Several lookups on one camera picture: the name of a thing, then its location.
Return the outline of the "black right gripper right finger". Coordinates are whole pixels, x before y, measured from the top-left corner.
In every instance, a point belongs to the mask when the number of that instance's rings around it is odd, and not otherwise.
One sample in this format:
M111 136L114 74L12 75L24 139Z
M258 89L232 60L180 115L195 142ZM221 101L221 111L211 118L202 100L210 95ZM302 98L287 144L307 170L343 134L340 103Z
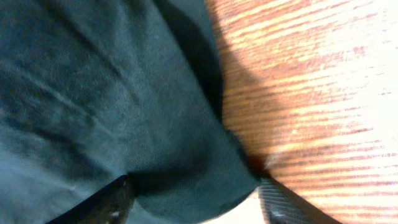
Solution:
M270 224L341 224L272 177L261 180L258 193Z

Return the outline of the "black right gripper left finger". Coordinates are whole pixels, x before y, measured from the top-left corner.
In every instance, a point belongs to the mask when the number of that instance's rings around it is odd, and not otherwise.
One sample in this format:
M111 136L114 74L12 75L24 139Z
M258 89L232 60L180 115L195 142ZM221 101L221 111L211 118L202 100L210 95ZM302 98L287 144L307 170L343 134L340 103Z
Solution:
M134 187L122 175L48 224L125 224L134 204Z

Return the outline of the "black shorts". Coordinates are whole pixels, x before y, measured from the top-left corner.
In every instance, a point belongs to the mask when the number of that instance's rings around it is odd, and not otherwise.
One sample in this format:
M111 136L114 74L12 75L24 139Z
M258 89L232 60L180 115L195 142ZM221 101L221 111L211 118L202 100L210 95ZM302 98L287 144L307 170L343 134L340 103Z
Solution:
M1 2L1 222L133 177L128 223L200 223L259 180L222 125L203 1Z

